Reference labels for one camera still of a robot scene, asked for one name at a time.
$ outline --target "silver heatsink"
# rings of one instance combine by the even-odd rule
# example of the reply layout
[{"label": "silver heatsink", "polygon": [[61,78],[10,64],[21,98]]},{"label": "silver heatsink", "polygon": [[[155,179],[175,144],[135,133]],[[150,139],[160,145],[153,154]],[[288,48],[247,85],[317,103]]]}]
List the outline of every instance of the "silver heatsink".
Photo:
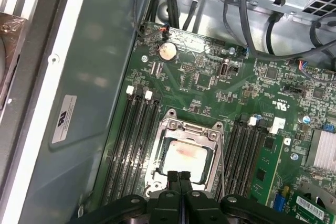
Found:
[{"label": "silver heatsink", "polygon": [[336,172],[336,134],[315,130],[311,141],[307,165]]}]

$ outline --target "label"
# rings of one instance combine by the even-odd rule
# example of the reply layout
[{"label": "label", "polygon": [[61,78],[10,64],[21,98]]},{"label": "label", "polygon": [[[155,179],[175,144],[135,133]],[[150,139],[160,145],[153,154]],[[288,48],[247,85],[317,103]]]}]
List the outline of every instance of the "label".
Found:
[{"label": "label", "polygon": [[61,111],[59,112],[54,137],[52,138],[53,140],[51,143],[55,144],[64,141],[67,137],[73,109],[76,104],[76,99],[76,95],[65,95]]},{"label": "label", "polygon": [[316,206],[312,205],[305,199],[302,199],[301,197],[297,197],[296,203],[303,207],[305,210],[309,211],[311,214],[315,215],[320,220],[324,220],[324,212],[318,209]]}]

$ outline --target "green circuit board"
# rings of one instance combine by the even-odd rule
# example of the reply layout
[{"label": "green circuit board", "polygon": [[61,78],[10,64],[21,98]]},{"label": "green circuit board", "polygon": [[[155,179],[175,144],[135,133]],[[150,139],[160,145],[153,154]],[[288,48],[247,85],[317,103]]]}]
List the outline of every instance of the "green circuit board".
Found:
[{"label": "green circuit board", "polygon": [[[145,32],[150,33],[160,27],[147,23]],[[264,144],[258,156],[249,197],[259,203],[272,206],[279,189],[289,186],[295,190],[302,179],[328,191],[335,191],[334,174],[314,176],[316,171],[312,172],[305,166],[313,130],[321,129],[326,124],[336,124],[334,85],[305,78],[295,63],[256,60],[249,57],[244,48],[213,38],[171,28],[167,41],[177,47],[177,56],[171,62],[164,62],[158,57],[161,35],[135,42],[92,194],[92,210],[109,201],[103,194],[108,194],[113,187],[112,183],[111,188],[106,190],[113,150],[118,145],[116,138],[127,110],[128,86],[146,87],[160,97],[157,116],[149,120],[152,124],[147,123],[147,127],[154,130],[149,131],[146,139],[142,139],[148,150],[143,154],[144,164],[139,181],[131,182],[136,190],[129,193],[141,194],[144,189],[142,180],[155,127],[171,108],[176,110],[178,118],[191,123],[211,127],[218,121],[222,122],[224,149],[235,120],[242,114],[260,115],[268,128],[272,127],[275,118],[286,120],[277,134],[267,135],[268,144]],[[223,62],[227,62],[225,70],[222,69]],[[307,71],[317,78],[331,78],[331,73],[324,70],[308,67]],[[299,123],[304,115],[310,116],[309,125]],[[124,155],[125,162],[130,162],[127,157],[131,155],[132,148],[136,146],[131,144],[129,153],[124,152],[115,159]],[[299,158],[293,160],[293,154]],[[130,168],[132,165],[130,162],[128,171],[133,169]],[[124,168],[114,173],[116,171],[126,173]]]}]

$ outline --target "electronic component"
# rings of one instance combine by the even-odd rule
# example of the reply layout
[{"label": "electronic component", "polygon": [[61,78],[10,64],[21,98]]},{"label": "electronic component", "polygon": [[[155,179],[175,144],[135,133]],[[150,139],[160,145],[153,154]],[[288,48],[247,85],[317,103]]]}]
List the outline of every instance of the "electronic component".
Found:
[{"label": "electronic component", "polygon": [[310,124],[310,117],[308,115],[301,115],[299,116],[298,121],[300,123]]},{"label": "electronic component", "polygon": [[323,130],[324,130],[324,131],[331,132],[331,133],[334,133],[334,132],[335,132],[335,126],[332,125],[332,124],[325,124],[325,125],[323,126]]},{"label": "electronic component", "polygon": [[269,150],[272,150],[273,145],[274,145],[274,139],[271,139],[271,138],[267,137],[265,139],[265,142],[264,142],[264,147],[269,149]]},{"label": "electronic component", "polygon": [[317,99],[322,99],[324,95],[324,90],[322,88],[314,88],[313,97]]},{"label": "electronic component", "polygon": [[176,58],[177,47],[171,42],[163,43],[159,49],[159,58],[165,62],[171,62]]},{"label": "electronic component", "polygon": [[235,121],[228,147],[224,153],[225,194],[247,195],[255,173],[260,149],[267,134],[266,122],[248,126],[249,117]]},{"label": "electronic component", "polygon": [[306,96],[306,89],[301,86],[292,86],[292,85],[285,85],[282,89],[283,93],[285,94],[292,94],[292,95],[299,95],[301,97]]},{"label": "electronic component", "polygon": [[286,198],[281,194],[276,194],[273,204],[273,209],[277,212],[282,212],[285,207]]},{"label": "electronic component", "polygon": [[307,165],[335,173],[335,152],[336,135],[322,130],[314,130]]},{"label": "electronic component", "polygon": [[277,79],[278,70],[276,68],[267,68],[266,78],[275,80]]},{"label": "electronic component", "polygon": [[310,224],[334,224],[336,198],[320,187],[300,182],[288,200],[286,213]]},{"label": "electronic component", "polygon": [[265,178],[265,171],[261,170],[260,168],[257,170],[256,178],[260,181],[264,181]]},{"label": "electronic component", "polygon": [[146,195],[162,190],[167,184],[167,172],[191,172],[193,189],[211,191],[219,165],[223,140],[223,124],[212,129],[179,120],[176,111],[167,111],[154,140],[145,175]]}]

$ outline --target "integrated circuit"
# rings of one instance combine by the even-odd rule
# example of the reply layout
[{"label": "integrated circuit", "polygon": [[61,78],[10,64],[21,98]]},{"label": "integrated circuit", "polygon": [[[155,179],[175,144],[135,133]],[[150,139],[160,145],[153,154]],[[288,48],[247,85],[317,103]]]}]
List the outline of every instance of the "integrated circuit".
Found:
[{"label": "integrated circuit", "polygon": [[313,97],[316,99],[322,99],[324,95],[324,90],[322,88],[314,88]]},{"label": "integrated circuit", "polygon": [[257,177],[257,179],[258,180],[260,180],[260,181],[264,181],[264,179],[265,179],[265,172],[262,170],[262,169],[258,169],[257,170],[257,173],[256,173],[256,177]]},{"label": "integrated circuit", "polygon": [[266,138],[264,142],[264,147],[270,150],[273,150],[274,140],[271,138]]},{"label": "integrated circuit", "polygon": [[276,68],[267,68],[266,78],[276,80],[278,75],[278,70]]}]

